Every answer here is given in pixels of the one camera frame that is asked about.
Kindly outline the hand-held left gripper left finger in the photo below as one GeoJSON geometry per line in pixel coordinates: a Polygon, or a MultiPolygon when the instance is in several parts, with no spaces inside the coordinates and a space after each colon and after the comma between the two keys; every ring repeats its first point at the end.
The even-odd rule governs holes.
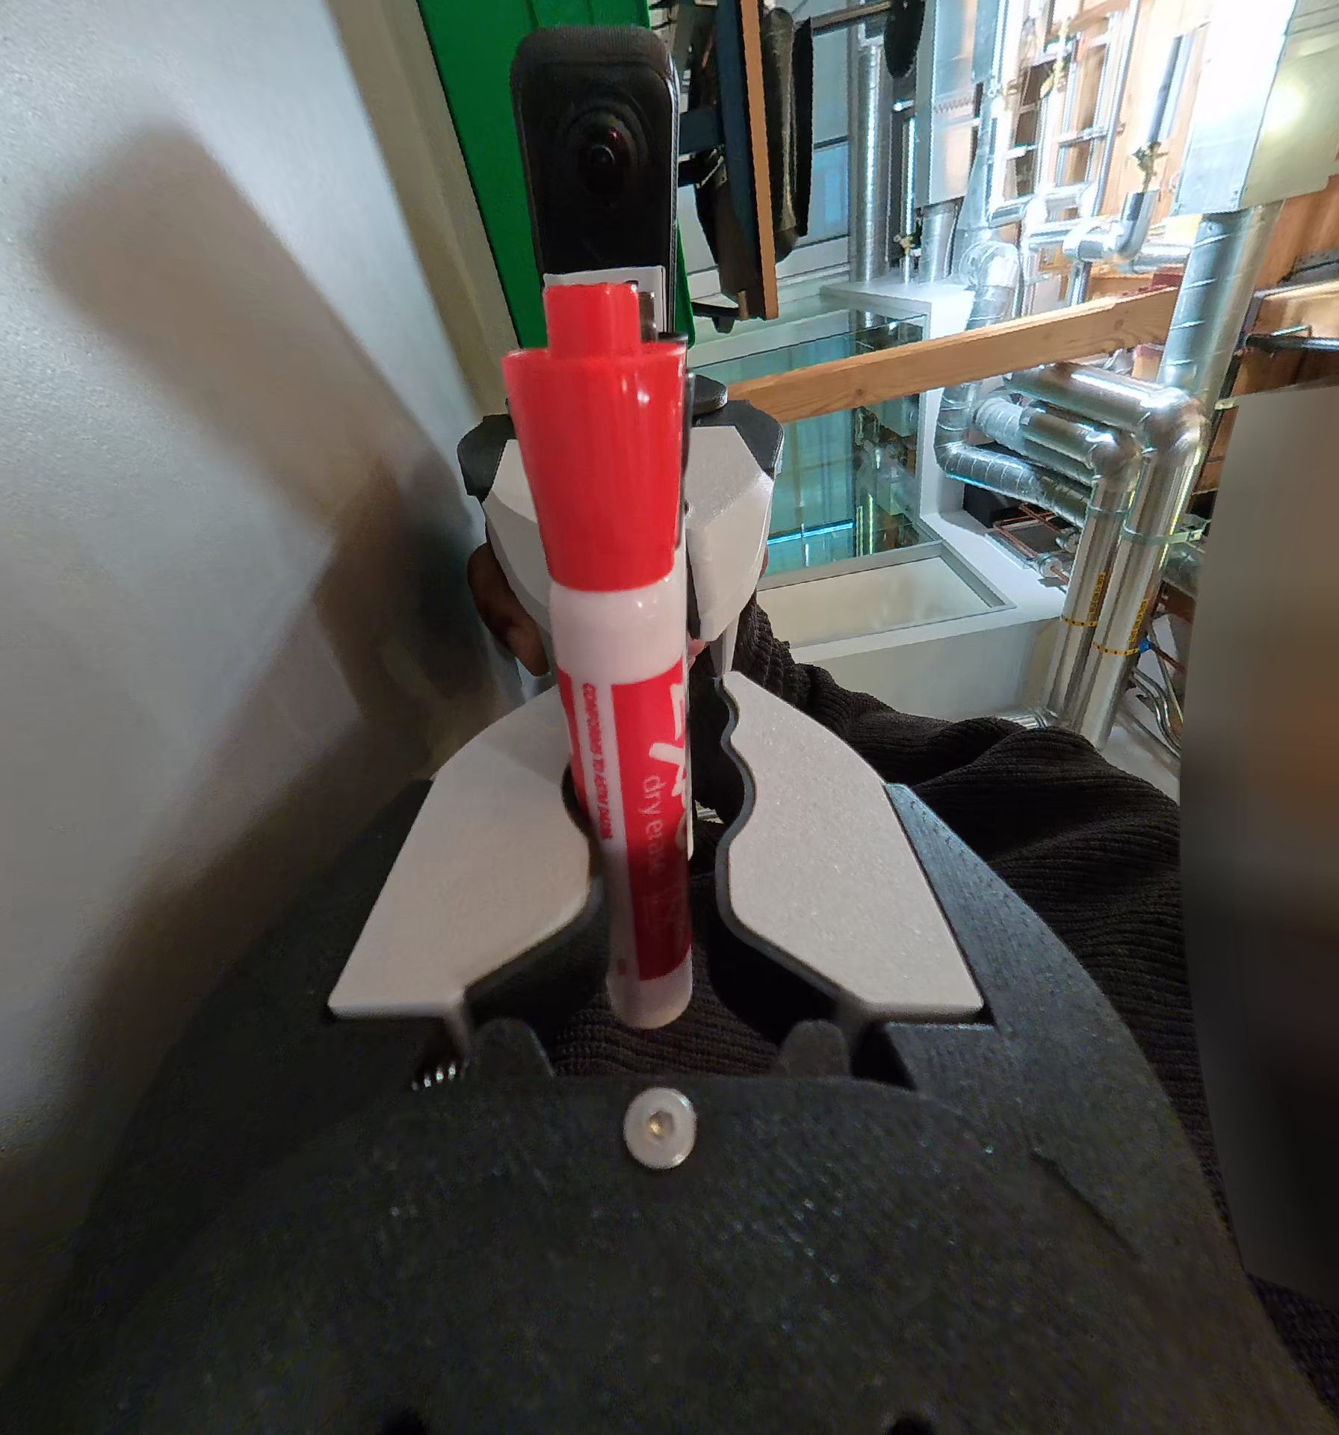
{"type": "Polygon", "coordinates": [[[338,978],[338,1019],[561,1020],[602,987],[596,853],[563,791],[560,704],[485,728],[432,781],[338,978]]]}

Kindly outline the person's right hand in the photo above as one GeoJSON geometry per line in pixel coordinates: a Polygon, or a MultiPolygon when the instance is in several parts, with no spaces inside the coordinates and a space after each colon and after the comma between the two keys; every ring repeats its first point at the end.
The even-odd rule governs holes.
{"type": "Polygon", "coordinates": [[[550,673],[535,621],[518,600],[489,544],[467,560],[466,577],[473,605],[490,637],[534,679],[550,673]]]}

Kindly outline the silver ducts bundle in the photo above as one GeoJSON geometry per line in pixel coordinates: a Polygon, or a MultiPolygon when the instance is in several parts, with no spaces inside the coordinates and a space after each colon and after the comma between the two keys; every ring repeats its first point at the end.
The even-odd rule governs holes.
{"type": "Polygon", "coordinates": [[[1083,528],[1121,523],[1141,470],[1124,435],[970,383],[942,391],[933,431],[942,473],[968,487],[1052,512],[1083,528]]]}

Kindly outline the vertical silver duct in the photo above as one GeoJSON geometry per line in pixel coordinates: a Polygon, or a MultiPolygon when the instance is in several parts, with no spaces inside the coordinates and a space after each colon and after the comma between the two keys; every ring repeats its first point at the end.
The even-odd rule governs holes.
{"type": "Polygon", "coordinates": [[[846,150],[848,278],[865,287],[888,268],[893,80],[884,37],[868,27],[848,33],[846,150]]]}

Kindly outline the person's black sweater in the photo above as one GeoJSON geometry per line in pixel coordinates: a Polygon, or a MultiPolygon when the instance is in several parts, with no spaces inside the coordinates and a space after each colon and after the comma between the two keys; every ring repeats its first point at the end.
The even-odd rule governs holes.
{"type": "MultiPolygon", "coordinates": [[[[986,865],[1009,887],[1026,878],[1023,868],[986,865]]],[[[1216,1213],[1230,1221],[1208,1123],[1198,1045],[1192,1019],[1186,958],[1180,933],[1180,885],[1087,895],[1071,907],[1064,895],[1039,888],[1022,895],[1012,888],[1086,969],[1142,1051],[1186,1135],[1216,1213]]],[[[730,978],[705,974],[695,953],[695,994],[689,1011],[662,1032],[624,1030],[601,996],[566,1017],[546,1038],[556,1072],[566,1075],[628,1075],[697,1072],[750,1075],[768,1070],[771,1046],[723,1001],[730,978]]],[[[1339,1314],[1279,1286],[1250,1283],[1288,1353],[1339,1420],[1339,1314]]]]}

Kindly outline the red dry-erase marker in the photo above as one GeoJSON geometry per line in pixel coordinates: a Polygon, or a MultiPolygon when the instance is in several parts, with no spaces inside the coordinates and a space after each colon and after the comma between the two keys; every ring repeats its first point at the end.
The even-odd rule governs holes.
{"type": "Polygon", "coordinates": [[[502,362],[548,576],[572,779],[599,855],[607,996],[659,1030],[692,996],[686,346],[636,288],[551,285],[547,340],[502,362]]]}

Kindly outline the person's right forearm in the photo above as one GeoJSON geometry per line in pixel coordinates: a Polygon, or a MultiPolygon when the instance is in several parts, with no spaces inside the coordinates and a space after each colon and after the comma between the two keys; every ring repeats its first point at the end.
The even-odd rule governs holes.
{"type": "Polygon", "coordinates": [[[750,600],[733,670],[846,744],[882,781],[910,788],[984,862],[1023,868],[1009,885],[1064,895],[1179,891],[1179,817],[1157,788],[1086,740],[1007,720],[901,714],[792,659],[750,600]]]}

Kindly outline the shiny steel pipe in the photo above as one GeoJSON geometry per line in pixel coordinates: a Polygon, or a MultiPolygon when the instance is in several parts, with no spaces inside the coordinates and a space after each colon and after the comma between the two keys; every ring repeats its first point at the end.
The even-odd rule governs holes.
{"type": "Polygon", "coordinates": [[[1280,210],[1275,201],[1201,220],[1155,384],[1067,364],[1015,380],[1023,393],[1065,400],[1084,419],[1129,432],[1148,452],[1105,584],[1084,692],[1068,706],[1073,730],[1094,747],[1109,738],[1135,663],[1280,210]]]}

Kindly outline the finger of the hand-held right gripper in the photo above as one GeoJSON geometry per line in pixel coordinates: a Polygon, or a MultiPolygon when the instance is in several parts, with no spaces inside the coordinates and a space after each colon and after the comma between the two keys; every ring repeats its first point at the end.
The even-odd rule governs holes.
{"type": "Polygon", "coordinates": [[[525,612],[547,612],[550,576],[516,441],[506,441],[483,500],[486,541],[525,612]]]}
{"type": "Polygon", "coordinates": [[[765,561],[771,478],[731,428],[694,428],[685,473],[689,635],[714,643],[750,602],[765,561]]]}

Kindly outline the wooden handrail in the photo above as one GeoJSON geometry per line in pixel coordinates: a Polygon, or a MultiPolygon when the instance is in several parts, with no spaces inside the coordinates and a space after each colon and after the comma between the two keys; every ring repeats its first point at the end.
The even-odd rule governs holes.
{"type": "Polygon", "coordinates": [[[1170,329],[1177,293],[1140,291],[1068,310],[862,354],[729,387],[775,422],[805,422],[907,396],[996,380],[1042,365],[1158,345],[1170,329]]]}

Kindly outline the green plastic bin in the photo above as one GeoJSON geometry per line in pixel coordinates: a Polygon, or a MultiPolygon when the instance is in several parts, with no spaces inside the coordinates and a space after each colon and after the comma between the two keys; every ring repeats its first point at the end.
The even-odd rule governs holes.
{"type": "Polygon", "coordinates": [[[678,78],[649,3],[419,3],[511,324],[544,342],[547,277],[649,271],[660,332],[692,336],[678,278],[678,78]]]}

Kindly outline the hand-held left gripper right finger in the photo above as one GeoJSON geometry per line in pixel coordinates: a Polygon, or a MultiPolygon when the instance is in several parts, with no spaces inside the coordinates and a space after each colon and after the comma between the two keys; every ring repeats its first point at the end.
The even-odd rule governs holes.
{"type": "Polygon", "coordinates": [[[731,936],[832,1020],[974,1020],[983,993],[872,767],[746,676],[718,685],[743,798],[715,855],[731,936]]]}

